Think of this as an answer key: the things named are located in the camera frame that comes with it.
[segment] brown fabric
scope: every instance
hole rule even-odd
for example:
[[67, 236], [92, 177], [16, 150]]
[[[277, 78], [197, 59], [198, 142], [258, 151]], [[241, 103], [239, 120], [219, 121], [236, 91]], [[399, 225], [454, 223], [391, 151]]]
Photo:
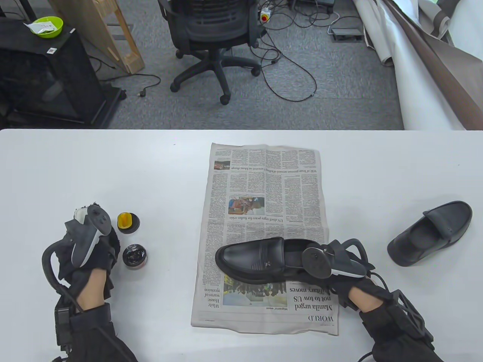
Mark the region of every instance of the brown fabric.
[[445, 18], [447, 18], [447, 15], [443, 10], [441, 10], [439, 13], [436, 14], [436, 16], [433, 19], [434, 30], [431, 33], [432, 36], [438, 37], [440, 35], [441, 23]]
[[483, 62], [426, 34], [393, 0], [383, 1], [402, 26], [463, 127], [483, 130]]

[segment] black box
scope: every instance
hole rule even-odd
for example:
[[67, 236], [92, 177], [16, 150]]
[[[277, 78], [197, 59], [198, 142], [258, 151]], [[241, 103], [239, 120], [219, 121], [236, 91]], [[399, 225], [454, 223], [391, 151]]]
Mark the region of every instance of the black box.
[[119, 96], [101, 87], [75, 29], [43, 39], [0, 18], [0, 104], [13, 126], [105, 127]]

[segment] loafer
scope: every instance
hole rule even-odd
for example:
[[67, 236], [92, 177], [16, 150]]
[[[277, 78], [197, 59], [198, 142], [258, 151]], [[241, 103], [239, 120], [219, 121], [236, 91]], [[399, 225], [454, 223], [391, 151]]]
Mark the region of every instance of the loafer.
[[410, 266], [428, 255], [454, 245], [466, 232], [473, 212], [463, 201], [453, 201], [432, 210], [387, 245], [391, 259]]
[[302, 253], [320, 245], [307, 239], [272, 237], [225, 245], [215, 254], [216, 265], [230, 278], [247, 284], [297, 280], [304, 273]]

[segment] chair base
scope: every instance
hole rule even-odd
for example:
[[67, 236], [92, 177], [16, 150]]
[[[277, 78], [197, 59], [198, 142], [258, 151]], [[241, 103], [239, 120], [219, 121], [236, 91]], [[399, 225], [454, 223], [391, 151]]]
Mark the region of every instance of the chair base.
[[[220, 82], [221, 89], [223, 91], [223, 95], [220, 97], [220, 102], [224, 106], [230, 102], [230, 88], [228, 87], [227, 79], [225, 74], [223, 73], [224, 67], [243, 67], [243, 68], [251, 68], [252, 75], [257, 77], [260, 75], [261, 72], [261, 64], [260, 62], [254, 59], [248, 58], [241, 58], [238, 56], [226, 56], [225, 52], [228, 49], [217, 49], [217, 50], [209, 50], [209, 51], [202, 51], [202, 52], [195, 52], [192, 51], [191, 55], [201, 60], [199, 63], [196, 63], [192, 67], [186, 69], [183, 73], [179, 74], [176, 78], [174, 78], [173, 83], [171, 83], [170, 89], [172, 92], [177, 92], [180, 90], [181, 83], [187, 79], [194, 77], [200, 73], [203, 73], [207, 70], [212, 70], [218, 82]], [[183, 57], [183, 53], [181, 51], [176, 51], [176, 57], [181, 59]]]

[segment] black glove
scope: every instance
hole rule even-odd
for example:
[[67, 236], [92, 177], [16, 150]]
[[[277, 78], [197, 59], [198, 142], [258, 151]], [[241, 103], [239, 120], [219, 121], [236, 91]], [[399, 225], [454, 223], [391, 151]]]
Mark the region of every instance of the black glove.
[[99, 242], [95, 245], [87, 262], [81, 268], [75, 268], [72, 265], [71, 257], [74, 243], [69, 242], [71, 236], [67, 233], [64, 236], [66, 243], [58, 247], [56, 256], [59, 260], [59, 274], [60, 280], [65, 279], [71, 286], [69, 292], [73, 297], [77, 297], [85, 285], [89, 281], [92, 269], [99, 268], [107, 271], [106, 284], [104, 286], [104, 299], [111, 296], [110, 290], [114, 288], [109, 277], [112, 267], [117, 262], [117, 256], [121, 250], [119, 239], [111, 228], [111, 232], [107, 236], [100, 236]]

